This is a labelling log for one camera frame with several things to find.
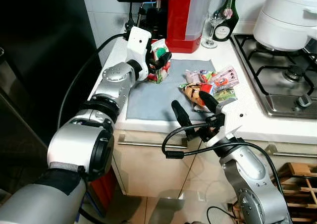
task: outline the drawer handle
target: drawer handle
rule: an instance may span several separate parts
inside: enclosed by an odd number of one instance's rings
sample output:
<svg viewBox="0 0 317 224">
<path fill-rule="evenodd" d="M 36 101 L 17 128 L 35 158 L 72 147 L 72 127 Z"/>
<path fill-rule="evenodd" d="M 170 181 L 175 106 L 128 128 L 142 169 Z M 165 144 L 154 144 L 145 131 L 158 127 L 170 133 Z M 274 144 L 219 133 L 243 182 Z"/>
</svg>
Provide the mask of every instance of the drawer handle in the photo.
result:
<svg viewBox="0 0 317 224">
<path fill-rule="evenodd" d="M 186 138 L 181 139 L 182 144 L 180 145 L 170 145 L 167 144 L 166 147 L 168 148 L 176 148 L 176 149 L 187 149 L 187 140 Z M 152 146 L 152 147 L 161 147 L 162 143 L 153 143 L 153 142 L 137 142 L 137 141 L 125 141 L 125 135 L 120 134 L 119 135 L 119 140 L 118 140 L 119 145 L 132 145 L 132 146 Z"/>
<path fill-rule="evenodd" d="M 317 158 L 315 154 L 306 154 L 306 153 L 292 153 L 292 152 L 279 152 L 275 145 L 269 144 L 265 151 L 274 156 L 292 156 L 292 157 L 302 157 L 302 158 Z"/>
</svg>

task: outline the gray cloth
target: gray cloth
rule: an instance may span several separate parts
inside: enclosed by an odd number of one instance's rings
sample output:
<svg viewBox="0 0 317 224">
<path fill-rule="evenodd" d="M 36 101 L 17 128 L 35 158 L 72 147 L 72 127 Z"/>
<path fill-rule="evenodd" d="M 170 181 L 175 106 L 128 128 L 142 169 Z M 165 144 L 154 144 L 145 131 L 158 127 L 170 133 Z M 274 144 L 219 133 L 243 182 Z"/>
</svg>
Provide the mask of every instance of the gray cloth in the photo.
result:
<svg viewBox="0 0 317 224">
<path fill-rule="evenodd" d="M 210 113 L 194 112 L 192 102 L 179 89 L 186 83 L 185 70 L 215 71 L 211 61 L 171 60 L 169 75 L 160 84 L 146 81 L 137 84 L 130 92 L 127 119 L 176 121 L 171 103 L 177 100 L 191 120 L 205 120 Z"/>
</svg>

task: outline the black refrigerator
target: black refrigerator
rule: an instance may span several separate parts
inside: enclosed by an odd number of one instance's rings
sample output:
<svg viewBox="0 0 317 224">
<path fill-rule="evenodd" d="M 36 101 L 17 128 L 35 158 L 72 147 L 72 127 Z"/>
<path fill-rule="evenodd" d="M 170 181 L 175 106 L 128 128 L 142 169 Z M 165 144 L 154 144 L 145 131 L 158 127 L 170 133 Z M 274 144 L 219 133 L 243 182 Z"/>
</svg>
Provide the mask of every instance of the black refrigerator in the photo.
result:
<svg viewBox="0 0 317 224">
<path fill-rule="evenodd" d="M 47 168 L 63 96 L 96 44 L 84 0 L 0 0 L 0 8 L 0 189 L 14 193 Z M 62 123 L 100 70 L 96 58 L 70 94 Z"/>
</svg>

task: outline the gas stove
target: gas stove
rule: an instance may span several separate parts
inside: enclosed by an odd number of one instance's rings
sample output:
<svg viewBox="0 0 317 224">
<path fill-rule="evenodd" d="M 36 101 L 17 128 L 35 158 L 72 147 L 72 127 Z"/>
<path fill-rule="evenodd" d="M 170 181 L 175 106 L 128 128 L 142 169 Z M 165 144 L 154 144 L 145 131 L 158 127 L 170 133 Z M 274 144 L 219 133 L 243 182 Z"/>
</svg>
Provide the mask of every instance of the gas stove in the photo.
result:
<svg viewBox="0 0 317 224">
<path fill-rule="evenodd" d="M 265 114 L 317 119 L 316 54 L 272 50 L 249 34 L 235 34 L 231 41 Z"/>
</svg>

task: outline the espresso machine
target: espresso machine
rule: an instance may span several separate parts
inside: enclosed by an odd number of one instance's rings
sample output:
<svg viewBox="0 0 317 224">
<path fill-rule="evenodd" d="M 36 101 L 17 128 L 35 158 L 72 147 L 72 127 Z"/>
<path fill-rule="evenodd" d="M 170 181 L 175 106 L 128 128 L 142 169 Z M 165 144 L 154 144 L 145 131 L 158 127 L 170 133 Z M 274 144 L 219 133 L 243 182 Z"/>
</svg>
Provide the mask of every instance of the espresso machine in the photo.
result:
<svg viewBox="0 0 317 224">
<path fill-rule="evenodd" d="M 118 1 L 141 2 L 137 26 L 150 31 L 153 39 L 166 38 L 171 52 L 192 53 L 199 47 L 209 0 Z M 144 4 L 152 7 L 145 12 Z"/>
</svg>

